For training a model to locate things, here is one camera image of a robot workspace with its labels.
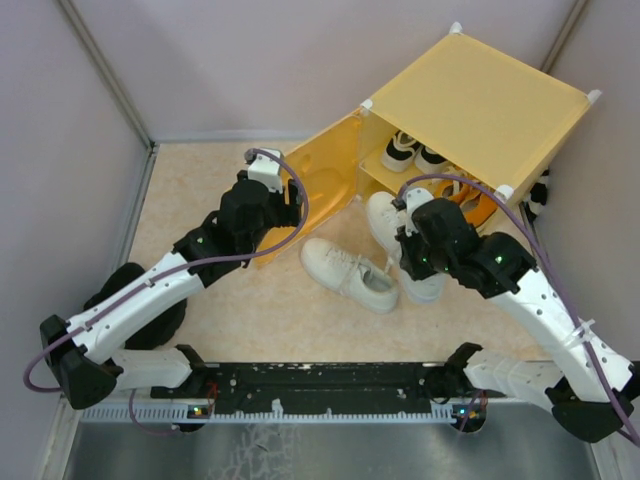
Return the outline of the orange sneaker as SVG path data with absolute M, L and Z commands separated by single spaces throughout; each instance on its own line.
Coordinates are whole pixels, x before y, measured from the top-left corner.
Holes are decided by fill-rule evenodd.
M 498 209 L 496 202 L 485 193 L 472 188 L 460 204 L 465 220 L 481 230 Z
M 472 177 L 468 173 L 453 166 L 447 167 L 442 173 L 472 180 Z M 462 205 L 465 201 L 471 200 L 476 195 L 477 191 L 473 187 L 455 179 L 441 179 L 435 190 L 435 196 L 437 198 L 446 198 L 458 205 Z

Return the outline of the yellow cabinet door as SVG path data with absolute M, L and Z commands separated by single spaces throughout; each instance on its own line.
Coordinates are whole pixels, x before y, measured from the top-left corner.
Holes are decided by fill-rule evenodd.
M 259 267 L 272 263 L 298 245 L 332 216 L 343 210 L 356 193 L 361 161 L 363 115 L 356 109 L 286 154 L 287 164 L 306 189 L 310 211 L 293 240 L 277 251 L 253 261 Z

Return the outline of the black white sneaker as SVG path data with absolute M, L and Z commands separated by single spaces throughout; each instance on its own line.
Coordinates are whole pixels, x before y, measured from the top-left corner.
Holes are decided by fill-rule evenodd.
M 449 162 L 429 147 L 422 145 L 415 155 L 414 164 L 423 174 L 435 174 L 441 173 Z
M 419 141 L 398 130 L 384 148 L 381 154 L 381 163 L 392 172 L 404 172 L 413 162 L 421 147 L 422 144 Z

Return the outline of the yellow shoe cabinet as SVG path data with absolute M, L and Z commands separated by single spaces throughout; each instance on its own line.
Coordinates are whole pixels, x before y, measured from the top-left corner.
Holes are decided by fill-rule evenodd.
M 448 34 L 362 103 L 360 191 L 398 192 L 420 170 L 381 163 L 402 131 L 518 205 L 598 100 L 464 33 Z

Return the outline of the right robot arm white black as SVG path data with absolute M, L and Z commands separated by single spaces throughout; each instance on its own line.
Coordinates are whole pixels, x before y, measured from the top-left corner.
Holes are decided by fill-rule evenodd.
M 395 199 L 406 214 L 396 239 L 413 280 L 449 276 L 509 314 L 552 358 L 536 365 L 465 343 L 446 361 L 462 387 L 499 392 L 548 411 L 574 437 L 596 443 L 622 429 L 639 395 L 633 362 L 589 322 L 570 316 L 534 257 L 504 232 L 480 236 L 459 206 L 421 188 Z

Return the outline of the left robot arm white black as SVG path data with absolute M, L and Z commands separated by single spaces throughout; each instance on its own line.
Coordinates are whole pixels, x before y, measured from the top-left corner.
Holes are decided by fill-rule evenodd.
M 57 382 L 52 392 L 85 410 L 117 390 L 182 386 L 195 371 L 194 357 L 181 347 L 161 347 L 182 324 L 188 298 L 284 247 L 291 235 L 266 249 L 260 245 L 272 229 L 299 233 L 308 213 L 297 174 L 284 182 L 279 172 L 240 171 L 219 209 L 155 266 L 126 263 L 83 312 L 41 322 L 42 359 Z

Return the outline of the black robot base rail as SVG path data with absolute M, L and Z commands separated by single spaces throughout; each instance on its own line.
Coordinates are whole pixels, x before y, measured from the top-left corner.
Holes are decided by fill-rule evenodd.
M 219 363 L 206 364 L 185 345 L 179 350 L 195 362 L 177 387 L 153 387 L 154 399 L 198 399 L 216 413 L 258 413 L 279 401 L 286 413 L 427 413 L 432 402 L 474 391 L 463 373 L 482 350 L 465 342 L 443 363 Z

